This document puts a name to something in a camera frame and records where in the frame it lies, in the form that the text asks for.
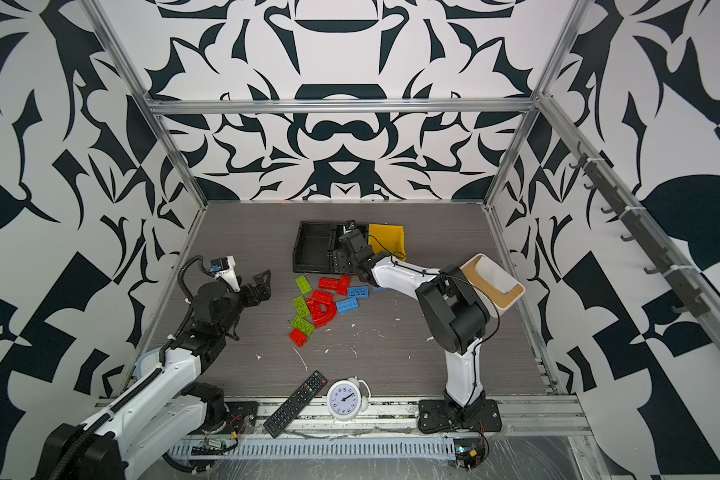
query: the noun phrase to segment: blue lego brick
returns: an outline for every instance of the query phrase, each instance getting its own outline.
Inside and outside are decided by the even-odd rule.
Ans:
[[[368,298],[366,286],[350,286],[347,288],[347,296],[350,298]]]
[[[346,313],[359,307],[360,305],[358,305],[358,301],[355,297],[349,297],[341,302],[336,302],[336,308],[339,313]]]

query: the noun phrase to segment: black plastic bin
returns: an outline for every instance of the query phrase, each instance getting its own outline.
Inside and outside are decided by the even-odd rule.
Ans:
[[[368,224],[356,224],[368,239]],[[338,274],[333,251],[339,248],[338,238],[344,233],[344,223],[301,222],[293,247],[295,274]]]

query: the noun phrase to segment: white alarm clock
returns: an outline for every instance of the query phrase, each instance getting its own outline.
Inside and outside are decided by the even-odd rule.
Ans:
[[[360,393],[360,383],[368,390],[367,397]],[[337,420],[348,422],[358,413],[368,409],[370,399],[371,389],[368,388],[365,380],[358,380],[357,377],[352,376],[331,385],[328,390],[328,410]]]

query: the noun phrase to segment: black and white patterned wall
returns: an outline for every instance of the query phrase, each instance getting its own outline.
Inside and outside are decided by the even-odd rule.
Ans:
[[[533,91],[572,0],[103,5],[154,99],[499,98]],[[482,199],[519,116],[173,120],[210,199]]]
[[[563,65],[555,100],[720,292],[720,2],[596,0]],[[560,387],[615,478],[720,478],[720,351],[575,163],[540,118],[496,205]]]
[[[197,211],[79,5],[0,0],[0,478],[129,374]]]

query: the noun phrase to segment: black remote control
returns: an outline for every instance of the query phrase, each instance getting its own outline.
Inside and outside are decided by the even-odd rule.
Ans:
[[[324,386],[326,386],[326,378],[317,370],[309,376],[299,388],[275,410],[275,413],[264,422],[264,428],[269,432],[272,438],[286,429],[288,424],[306,407],[309,402],[317,396]]]

